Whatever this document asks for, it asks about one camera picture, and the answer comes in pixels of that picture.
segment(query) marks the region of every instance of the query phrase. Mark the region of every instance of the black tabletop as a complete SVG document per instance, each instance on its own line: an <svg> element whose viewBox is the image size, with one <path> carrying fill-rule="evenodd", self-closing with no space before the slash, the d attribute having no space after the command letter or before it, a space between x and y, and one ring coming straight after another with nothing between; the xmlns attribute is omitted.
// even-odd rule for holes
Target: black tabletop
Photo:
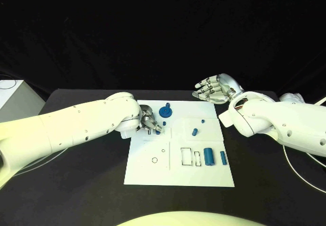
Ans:
<svg viewBox="0 0 326 226"><path fill-rule="evenodd" d="M196 101L191 91L127 90L136 99ZM107 98L119 90L54 92L42 113ZM215 105L217 114L228 104ZM282 145L222 128L235 188L124 185L130 139L119 132L69 148L45 166L16 176L0 190L0 225L117 225L166 211L228 214L270 226L325 225L326 194L296 176ZM326 189L326 173L287 148L303 177Z"/></svg>

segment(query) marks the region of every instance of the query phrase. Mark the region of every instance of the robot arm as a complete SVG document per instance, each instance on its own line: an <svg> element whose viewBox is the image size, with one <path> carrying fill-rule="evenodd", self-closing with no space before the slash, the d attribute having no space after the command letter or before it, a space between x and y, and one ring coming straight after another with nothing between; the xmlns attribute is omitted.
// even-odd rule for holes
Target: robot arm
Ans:
<svg viewBox="0 0 326 226"><path fill-rule="evenodd" d="M235 126L240 133L250 137L256 133L270 135L276 141L312 154L326 157L326 108L296 102L274 102L266 95L245 92L230 75L221 74L204 80L215 80L209 91L199 90L194 96L215 104L230 101L228 111L220 119L230 127Z"/></svg>
<svg viewBox="0 0 326 226"><path fill-rule="evenodd" d="M130 93L116 93L106 100L71 106L57 112L0 123L0 187L35 160L108 134L123 138L137 129L162 127L152 109L139 105Z"/></svg>

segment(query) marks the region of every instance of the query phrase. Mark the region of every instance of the blue object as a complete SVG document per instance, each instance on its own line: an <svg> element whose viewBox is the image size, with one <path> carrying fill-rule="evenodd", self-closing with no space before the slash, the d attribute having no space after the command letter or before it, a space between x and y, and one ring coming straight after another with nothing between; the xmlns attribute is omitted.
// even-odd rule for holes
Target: blue object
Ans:
<svg viewBox="0 0 326 226"><path fill-rule="evenodd" d="M170 103L166 103L166 106L160 108L159 114L163 118L169 118L172 116Z"/></svg>
<svg viewBox="0 0 326 226"><path fill-rule="evenodd" d="M195 136L198 134L198 129L195 128L192 131L192 135Z"/></svg>
<svg viewBox="0 0 326 226"><path fill-rule="evenodd" d="M224 151L221 151L221 158L222 158L222 164L228 165Z"/></svg>
<svg viewBox="0 0 326 226"><path fill-rule="evenodd" d="M214 155L212 155L212 149L209 147L204 148L204 156L205 156L205 165L214 166Z"/></svg>

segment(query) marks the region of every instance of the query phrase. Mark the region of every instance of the black backdrop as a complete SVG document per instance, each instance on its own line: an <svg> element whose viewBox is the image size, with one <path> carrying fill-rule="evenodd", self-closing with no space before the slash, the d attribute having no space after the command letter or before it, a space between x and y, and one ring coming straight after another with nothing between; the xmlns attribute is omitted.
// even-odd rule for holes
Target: black backdrop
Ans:
<svg viewBox="0 0 326 226"><path fill-rule="evenodd" d="M0 3L0 71L67 89L247 90L325 96L325 7L310 0Z"/></svg>

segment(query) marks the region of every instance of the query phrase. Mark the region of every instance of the robotic hand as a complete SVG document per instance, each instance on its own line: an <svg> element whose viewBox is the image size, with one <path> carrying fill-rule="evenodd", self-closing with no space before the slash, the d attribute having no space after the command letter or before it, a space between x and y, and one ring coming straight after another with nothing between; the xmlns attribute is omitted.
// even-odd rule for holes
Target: robotic hand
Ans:
<svg viewBox="0 0 326 226"><path fill-rule="evenodd" d="M163 131L152 108L130 93L57 112L0 123L0 188L18 171L44 156L104 136L130 138L139 129Z"/></svg>
<svg viewBox="0 0 326 226"><path fill-rule="evenodd" d="M257 92L245 92L234 78L215 75L196 85L192 95L214 104L230 101L220 115L225 127L235 126L250 137L267 134L274 140L303 151L326 157L326 107L297 102L276 102Z"/></svg>

